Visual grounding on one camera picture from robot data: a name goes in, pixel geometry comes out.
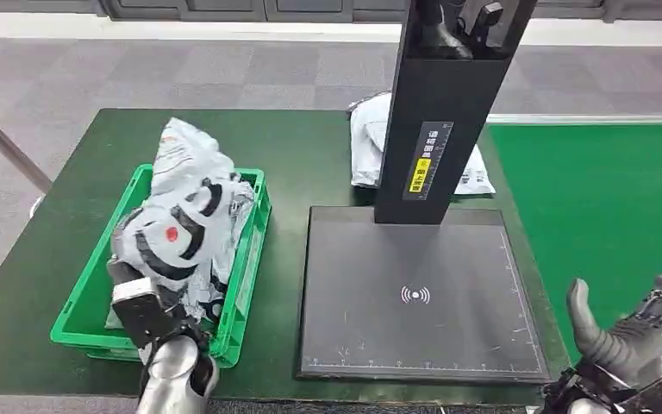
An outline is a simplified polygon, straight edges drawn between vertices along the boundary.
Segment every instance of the crumpled plastic bag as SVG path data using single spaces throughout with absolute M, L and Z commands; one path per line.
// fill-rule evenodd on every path
M 164 306 L 181 304 L 197 321 L 218 323 L 253 202 L 252 186 L 219 143 L 172 118 L 153 162 L 151 195 L 118 224 L 111 259 L 155 279 Z M 112 314 L 106 327 L 115 324 Z
M 347 109 L 352 136 L 352 185 L 379 187 L 392 94 L 382 92 L 352 103 Z M 495 194 L 478 144 L 465 165 L 455 194 Z

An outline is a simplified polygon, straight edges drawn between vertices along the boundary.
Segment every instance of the white stripe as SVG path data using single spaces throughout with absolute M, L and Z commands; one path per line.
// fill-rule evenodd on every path
M 399 24 L 112 22 L 90 14 L 0 13 L 0 38 L 399 41 Z M 662 46 L 662 22 L 533 19 L 523 45 Z
M 488 124 L 564 124 L 564 125 L 612 125 L 612 124 L 662 124 L 662 115 L 544 115 L 544 114 L 489 114 Z

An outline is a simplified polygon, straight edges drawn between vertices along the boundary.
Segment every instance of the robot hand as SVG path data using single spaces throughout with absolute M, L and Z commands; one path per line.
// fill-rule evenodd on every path
M 662 356 L 662 275 L 636 311 L 608 331 L 597 325 L 587 298 L 587 284 L 575 279 L 567 292 L 567 310 L 583 359 L 629 386 L 637 385 L 638 372 Z

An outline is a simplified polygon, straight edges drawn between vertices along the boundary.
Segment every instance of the yellow label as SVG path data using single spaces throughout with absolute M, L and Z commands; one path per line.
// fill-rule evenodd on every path
M 422 192 L 422 185 L 425 184 L 425 177 L 428 176 L 430 159 L 420 158 L 415 165 L 415 171 L 412 174 L 412 182 L 409 183 L 409 192 Z

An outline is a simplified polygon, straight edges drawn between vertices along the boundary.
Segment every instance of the green plastic crate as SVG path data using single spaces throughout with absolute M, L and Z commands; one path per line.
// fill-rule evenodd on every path
M 253 296 L 265 231 L 270 218 L 270 196 L 265 175 L 260 170 L 236 170 L 255 191 L 255 205 L 242 230 L 234 257 L 222 315 L 216 335 L 209 342 L 209 353 L 219 367 L 228 368 L 240 359 L 250 299 Z M 120 329 L 105 329 L 113 283 L 105 263 L 110 257 L 110 234 L 118 220 L 141 205 L 151 191 L 153 167 L 136 168 L 113 216 L 100 236 L 77 284 L 62 308 L 49 337 L 53 342 L 78 348 L 87 356 L 107 360 L 139 361 L 138 350 Z

